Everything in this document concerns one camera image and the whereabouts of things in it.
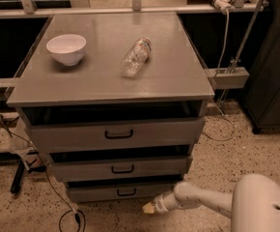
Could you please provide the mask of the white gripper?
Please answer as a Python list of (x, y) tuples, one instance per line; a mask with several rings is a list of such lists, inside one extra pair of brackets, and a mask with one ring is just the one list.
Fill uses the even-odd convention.
[(164, 192), (154, 198), (154, 201), (143, 206), (145, 214), (165, 214), (179, 208), (179, 202), (172, 191)]

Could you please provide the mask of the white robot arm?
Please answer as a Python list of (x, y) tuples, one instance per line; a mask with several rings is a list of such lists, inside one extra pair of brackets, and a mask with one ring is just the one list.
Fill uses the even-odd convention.
[(280, 186), (260, 174), (244, 175), (232, 193), (178, 182), (143, 206), (145, 214), (205, 206), (231, 220), (232, 232), (280, 232)]

